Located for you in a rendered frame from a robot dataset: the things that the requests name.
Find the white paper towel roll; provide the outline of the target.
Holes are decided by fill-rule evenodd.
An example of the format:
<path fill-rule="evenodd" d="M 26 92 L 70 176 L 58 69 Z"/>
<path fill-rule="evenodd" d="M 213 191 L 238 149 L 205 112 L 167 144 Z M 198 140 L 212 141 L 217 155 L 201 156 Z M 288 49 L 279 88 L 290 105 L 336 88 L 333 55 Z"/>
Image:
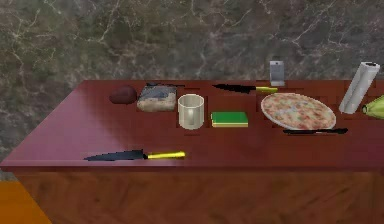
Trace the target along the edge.
<path fill-rule="evenodd" d="M 339 111 L 341 113 L 353 114 L 357 111 L 379 70 L 380 65 L 377 63 L 360 63 L 355 76 L 339 105 Z"/>

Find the grey metal dispenser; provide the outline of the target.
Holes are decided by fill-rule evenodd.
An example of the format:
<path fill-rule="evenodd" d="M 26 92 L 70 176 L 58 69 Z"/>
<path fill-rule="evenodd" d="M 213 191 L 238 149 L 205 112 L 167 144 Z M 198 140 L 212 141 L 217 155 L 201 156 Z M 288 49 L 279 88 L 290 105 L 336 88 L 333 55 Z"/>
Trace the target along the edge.
<path fill-rule="evenodd" d="M 271 61 L 269 73 L 270 73 L 270 83 L 272 86 L 285 85 L 285 70 L 284 70 L 283 61 Z"/>

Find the green yellow sponge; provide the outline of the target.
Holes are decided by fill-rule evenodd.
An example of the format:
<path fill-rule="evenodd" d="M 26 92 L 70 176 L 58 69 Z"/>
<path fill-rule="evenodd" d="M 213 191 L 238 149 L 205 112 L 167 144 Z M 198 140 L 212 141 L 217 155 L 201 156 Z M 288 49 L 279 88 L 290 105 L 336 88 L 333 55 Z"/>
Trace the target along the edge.
<path fill-rule="evenodd" d="M 212 112 L 211 123 L 213 127 L 247 127 L 248 117 L 239 111 Z"/>

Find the cream mug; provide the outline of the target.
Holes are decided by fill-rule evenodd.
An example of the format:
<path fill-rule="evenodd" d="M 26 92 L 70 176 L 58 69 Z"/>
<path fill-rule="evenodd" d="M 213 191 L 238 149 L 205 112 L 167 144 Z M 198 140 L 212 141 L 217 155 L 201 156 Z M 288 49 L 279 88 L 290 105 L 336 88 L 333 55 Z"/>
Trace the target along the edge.
<path fill-rule="evenodd" d="M 187 130 L 196 130 L 204 124 L 204 103 L 202 96 L 185 94 L 178 99 L 179 125 Z"/>

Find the black utensil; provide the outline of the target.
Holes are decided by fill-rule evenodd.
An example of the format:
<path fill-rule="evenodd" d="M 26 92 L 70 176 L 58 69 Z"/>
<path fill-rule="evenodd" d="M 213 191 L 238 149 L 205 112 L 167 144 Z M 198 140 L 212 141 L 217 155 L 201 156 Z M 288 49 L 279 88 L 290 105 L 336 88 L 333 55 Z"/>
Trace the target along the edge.
<path fill-rule="evenodd" d="M 313 135 L 313 134 L 346 134 L 348 128 L 313 129 L 313 130 L 283 130 L 288 135 Z"/>

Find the yellow-handled black knife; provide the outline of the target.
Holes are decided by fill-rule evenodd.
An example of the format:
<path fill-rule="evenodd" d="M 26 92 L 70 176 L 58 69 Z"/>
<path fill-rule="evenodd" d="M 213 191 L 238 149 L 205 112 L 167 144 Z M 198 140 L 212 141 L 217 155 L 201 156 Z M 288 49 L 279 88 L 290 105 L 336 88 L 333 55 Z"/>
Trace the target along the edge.
<path fill-rule="evenodd" d="M 141 160 L 141 159 L 148 160 L 148 159 L 184 158 L 185 156 L 186 156 L 186 153 L 183 151 L 145 154 L 144 151 L 140 149 L 140 150 L 130 150 L 130 151 L 98 154 L 98 155 L 86 157 L 86 160 L 87 161 L 119 161 L 119 160 Z"/>
<path fill-rule="evenodd" d="M 245 86 L 245 85 L 235 85 L 235 84 L 214 84 L 212 85 L 215 88 L 227 90 L 227 91 L 233 91 L 233 92 L 240 92 L 240 93 L 246 93 L 249 94 L 251 91 L 259 91 L 264 93 L 275 93 L 278 91 L 278 88 L 274 87 L 262 87 L 262 86 Z"/>

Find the round pizza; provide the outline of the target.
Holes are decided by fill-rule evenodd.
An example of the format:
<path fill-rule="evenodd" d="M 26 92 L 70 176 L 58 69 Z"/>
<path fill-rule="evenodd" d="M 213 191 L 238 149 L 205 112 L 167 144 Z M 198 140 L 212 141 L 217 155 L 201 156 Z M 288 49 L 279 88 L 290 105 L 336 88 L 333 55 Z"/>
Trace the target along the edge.
<path fill-rule="evenodd" d="M 260 103 L 263 114 L 289 130 L 332 129 L 336 115 L 322 102 L 297 93 L 274 93 Z"/>

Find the red-brown wooden counter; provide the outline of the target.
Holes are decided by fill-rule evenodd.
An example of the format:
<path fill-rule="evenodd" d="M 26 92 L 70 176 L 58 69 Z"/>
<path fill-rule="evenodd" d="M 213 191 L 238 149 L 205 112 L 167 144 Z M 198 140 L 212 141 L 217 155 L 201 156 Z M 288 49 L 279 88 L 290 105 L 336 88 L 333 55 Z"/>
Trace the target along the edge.
<path fill-rule="evenodd" d="M 346 134 L 288 135 L 258 93 L 183 81 L 207 112 L 245 128 L 180 127 L 175 112 L 116 105 L 118 81 L 87 80 L 3 161 L 52 224 L 384 224 L 384 120 L 339 114 Z M 87 161 L 183 151 L 184 158 Z"/>

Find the yellow-green vegetable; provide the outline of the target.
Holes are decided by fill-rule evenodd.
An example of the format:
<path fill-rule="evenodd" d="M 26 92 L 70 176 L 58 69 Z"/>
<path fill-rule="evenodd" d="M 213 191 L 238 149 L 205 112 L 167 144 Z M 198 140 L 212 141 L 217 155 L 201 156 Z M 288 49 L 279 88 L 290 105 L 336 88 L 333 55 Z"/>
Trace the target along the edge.
<path fill-rule="evenodd" d="M 384 95 L 362 106 L 362 112 L 377 119 L 384 119 Z"/>

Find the dark red potato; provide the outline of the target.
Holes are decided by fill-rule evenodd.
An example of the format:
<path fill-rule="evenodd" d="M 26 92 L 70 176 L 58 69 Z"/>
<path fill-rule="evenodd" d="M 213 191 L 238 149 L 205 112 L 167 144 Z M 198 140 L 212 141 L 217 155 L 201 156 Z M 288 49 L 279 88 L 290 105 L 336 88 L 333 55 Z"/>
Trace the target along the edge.
<path fill-rule="evenodd" d="M 137 92 L 132 86 L 121 86 L 110 94 L 109 100 L 113 104 L 132 104 L 137 100 Z"/>

